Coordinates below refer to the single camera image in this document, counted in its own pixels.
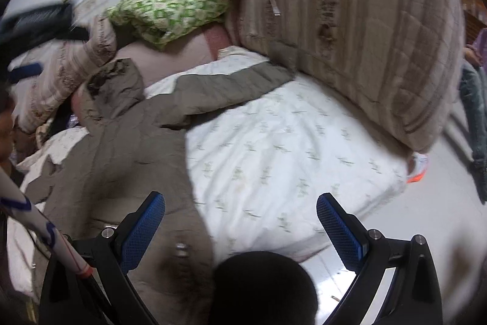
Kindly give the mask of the blue jeans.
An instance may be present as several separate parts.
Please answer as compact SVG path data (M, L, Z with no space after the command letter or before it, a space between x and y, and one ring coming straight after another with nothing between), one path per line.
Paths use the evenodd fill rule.
M482 67L463 61L459 86L470 146L471 174L482 204L486 202L486 76Z

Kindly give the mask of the olive quilted down jacket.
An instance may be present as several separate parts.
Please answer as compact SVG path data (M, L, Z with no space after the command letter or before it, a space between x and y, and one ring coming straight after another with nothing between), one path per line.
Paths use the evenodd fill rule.
M198 115L255 100L291 73L260 63L230 75L184 75L172 92L147 98L128 59L87 82L80 109L87 134L59 165L44 161L26 188L96 275L73 274L56 258L38 261L42 324L202 324L211 300L213 246L193 200L186 133ZM165 215L139 265L99 269L102 238L152 192Z

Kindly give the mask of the white red-tipped pole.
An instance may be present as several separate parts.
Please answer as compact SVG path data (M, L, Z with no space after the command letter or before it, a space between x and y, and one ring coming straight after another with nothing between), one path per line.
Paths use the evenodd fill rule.
M31 202L1 169L1 208L33 231L44 245L74 274L87 278L93 268L75 251L68 240Z

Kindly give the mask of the white leaf-print bed quilt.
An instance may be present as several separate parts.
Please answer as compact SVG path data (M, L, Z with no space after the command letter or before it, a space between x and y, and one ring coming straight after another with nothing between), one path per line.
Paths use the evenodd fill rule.
M271 63L226 49L217 61L144 84L145 96L172 92L184 75L230 75L265 62ZM187 130L187 171L213 268L250 251L304 261L328 242L315 213L320 194L332 192L346 208L363 211L405 188L405 146L314 78L291 76L255 100L196 116ZM79 127L56 134L22 162L23 193L46 159L59 165L87 134L81 109L79 116Z

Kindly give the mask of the orange white shoe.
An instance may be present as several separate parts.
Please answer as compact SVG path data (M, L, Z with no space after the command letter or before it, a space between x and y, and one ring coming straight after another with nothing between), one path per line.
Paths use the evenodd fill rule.
M419 182L428 169L428 155L414 152L408 159L407 183Z

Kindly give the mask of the large beige striped folded quilt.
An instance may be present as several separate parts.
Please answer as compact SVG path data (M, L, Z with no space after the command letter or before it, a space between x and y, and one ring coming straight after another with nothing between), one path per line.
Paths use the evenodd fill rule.
M447 122L460 0L235 0L225 25L234 43L332 87L414 151Z

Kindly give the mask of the green white patterned blanket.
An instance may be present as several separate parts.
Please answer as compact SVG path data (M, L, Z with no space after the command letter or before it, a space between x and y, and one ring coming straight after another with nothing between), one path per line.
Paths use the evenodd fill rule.
M219 21L231 0L120 0L106 9L110 22L162 50L195 29Z

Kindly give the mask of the striped floral pillow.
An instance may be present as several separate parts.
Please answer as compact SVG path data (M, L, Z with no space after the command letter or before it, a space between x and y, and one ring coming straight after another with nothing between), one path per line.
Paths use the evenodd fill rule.
M116 54L116 33L105 15L94 16L87 41L50 41L26 53L22 64L40 63L42 72L17 96L17 125L32 134L90 75Z

